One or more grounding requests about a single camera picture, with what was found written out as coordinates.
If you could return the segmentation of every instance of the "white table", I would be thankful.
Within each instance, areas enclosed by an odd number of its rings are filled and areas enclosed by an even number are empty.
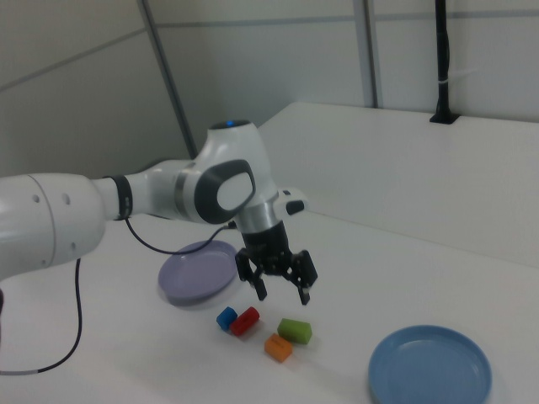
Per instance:
[[[150,243],[181,247],[210,226],[138,216]],[[308,306],[282,279],[268,297],[234,280],[219,295],[175,307],[158,293],[167,259],[142,247],[125,224],[107,225],[82,260],[83,338],[61,367],[0,377],[2,403],[368,403],[367,367],[390,332],[415,324],[453,328],[473,339],[493,369],[490,404],[537,401],[539,271],[305,212],[286,228],[293,251],[311,252],[319,278]],[[236,231],[219,237],[242,246]],[[0,369],[51,364],[77,329],[74,263],[2,282]],[[220,330],[225,306],[259,310],[245,338]],[[313,338],[277,364],[264,340],[282,317],[310,322]]]

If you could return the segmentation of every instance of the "black pole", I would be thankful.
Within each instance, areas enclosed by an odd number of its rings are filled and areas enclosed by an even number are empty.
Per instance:
[[[449,109],[449,37],[446,0],[436,0],[436,47],[438,50],[438,104],[430,122],[450,125],[459,117]]]

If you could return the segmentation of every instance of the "plate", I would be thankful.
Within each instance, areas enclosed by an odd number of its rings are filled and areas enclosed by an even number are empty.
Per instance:
[[[182,250],[202,243],[190,244]],[[236,276],[235,257],[233,246],[217,240],[197,252],[173,255],[159,271],[159,287],[172,300],[196,300],[214,295]]]
[[[376,347],[369,382],[383,404],[483,404],[492,375],[487,357],[468,337],[448,328],[414,326]]]

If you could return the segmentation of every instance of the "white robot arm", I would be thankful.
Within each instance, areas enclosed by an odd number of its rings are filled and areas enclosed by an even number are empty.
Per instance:
[[[291,253],[282,222],[306,205],[301,192],[275,186],[256,127],[227,121],[208,130],[193,161],[94,181],[71,174],[0,178],[0,280],[80,258],[98,246],[106,221],[146,213],[210,224],[235,220],[246,245],[236,256],[240,279],[262,300],[261,276],[281,275],[306,304],[317,273],[307,251]]]

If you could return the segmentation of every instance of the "red block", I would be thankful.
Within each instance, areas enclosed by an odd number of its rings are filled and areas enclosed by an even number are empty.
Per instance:
[[[236,337],[244,334],[250,327],[254,325],[260,318],[260,314],[254,307],[249,307],[241,316],[239,316],[230,325],[230,331]]]

